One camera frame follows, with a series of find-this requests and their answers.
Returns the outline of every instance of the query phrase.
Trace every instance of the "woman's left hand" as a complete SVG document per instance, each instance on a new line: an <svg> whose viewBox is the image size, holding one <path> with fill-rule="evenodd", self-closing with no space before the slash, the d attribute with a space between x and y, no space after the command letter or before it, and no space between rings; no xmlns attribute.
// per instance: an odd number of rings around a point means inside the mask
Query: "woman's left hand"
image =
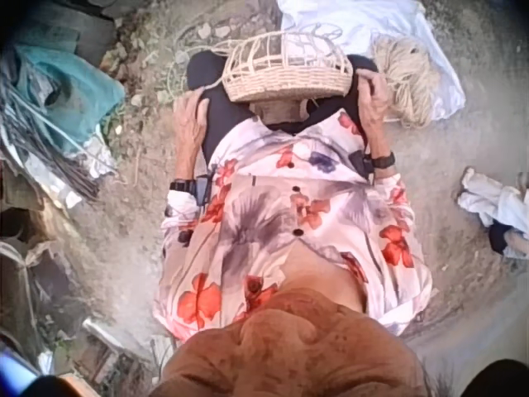
<svg viewBox="0 0 529 397"><path fill-rule="evenodd" d="M188 91L173 105L176 138L176 178L192 179L195 161L206 136L209 99L200 100L204 88Z"/></svg>

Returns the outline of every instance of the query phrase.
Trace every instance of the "sandy ground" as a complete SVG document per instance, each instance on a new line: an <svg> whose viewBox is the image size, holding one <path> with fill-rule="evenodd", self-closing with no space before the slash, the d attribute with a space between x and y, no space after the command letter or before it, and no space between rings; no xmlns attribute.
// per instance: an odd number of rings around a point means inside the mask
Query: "sandy ground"
<svg viewBox="0 0 529 397"><path fill-rule="evenodd" d="M170 91L177 93L179 85L170 78L168 89L169 67L178 50L219 41L216 26L230 26L233 38L272 29L277 16L264 4L271 2L156 3L126 18L120 30L126 68L109 72L127 88L122 132L112 130L109 136L120 177L105 180L99 202L78 206L70 223L55 226L84 296L134 352L147 354L151 335L164 332L151 307L160 276L160 222L174 164L168 115ZM527 36L514 17L485 1L439 0L426 8L460 76L467 105L424 130L388 128L436 287L408 337L465 315L491 289L524 271L524 265L489 249L479 220L460 210L455 197L467 165L505 184L514 184L518 171L529 170ZM204 22L213 28L206 40L197 33ZM181 70L176 65L176 74ZM138 94L141 105L134 106L131 99Z"/></svg>

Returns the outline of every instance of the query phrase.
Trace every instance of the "woman's right hand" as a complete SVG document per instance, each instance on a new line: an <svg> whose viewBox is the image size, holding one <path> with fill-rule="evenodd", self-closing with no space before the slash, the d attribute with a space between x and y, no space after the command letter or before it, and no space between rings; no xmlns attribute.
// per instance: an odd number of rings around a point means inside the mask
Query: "woman's right hand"
<svg viewBox="0 0 529 397"><path fill-rule="evenodd" d="M358 111L365 133L382 131L389 107L388 83L383 74L367 69L357 69Z"/></svg>

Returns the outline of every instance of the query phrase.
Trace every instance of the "teal cloth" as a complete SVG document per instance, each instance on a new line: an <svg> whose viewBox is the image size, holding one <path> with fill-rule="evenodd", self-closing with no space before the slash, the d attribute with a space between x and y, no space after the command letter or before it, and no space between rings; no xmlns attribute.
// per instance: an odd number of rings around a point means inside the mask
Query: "teal cloth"
<svg viewBox="0 0 529 397"><path fill-rule="evenodd" d="M19 94L40 107L43 115L81 146L93 135L101 119L125 97L121 84L77 55L29 45L15 48L21 57L16 86ZM49 95L44 107L33 89L37 74L51 79L58 87ZM41 128L41 132L64 155L78 153L78 149L54 129Z"/></svg>

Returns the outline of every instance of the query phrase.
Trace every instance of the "white cloth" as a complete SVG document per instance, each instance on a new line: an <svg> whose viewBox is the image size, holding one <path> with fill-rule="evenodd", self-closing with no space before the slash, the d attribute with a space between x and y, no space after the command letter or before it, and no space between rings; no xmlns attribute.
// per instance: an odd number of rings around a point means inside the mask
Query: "white cloth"
<svg viewBox="0 0 529 397"><path fill-rule="evenodd" d="M328 36L346 54L370 56L371 41L378 35L418 39L441 72L441 83L434 94L432 119L448 118L465 106L460 80L437 44L419 2L278 0L278 5L283 12L282 29L315 31L320 36Z"/></svg>
<svg viewBox="0 0 529 397"><path fill-rule="evenodd" d="M503 186L487 175L478 174L468 168L462 179L463 192L457 203L470 213L477 213L485 227L493 224L493 220L509 225L520 231L524 238L529 235L529 199L522 197L522 193L513 187ZM503 253L505 256L525 258L515 255L509 247Z"/></svg>

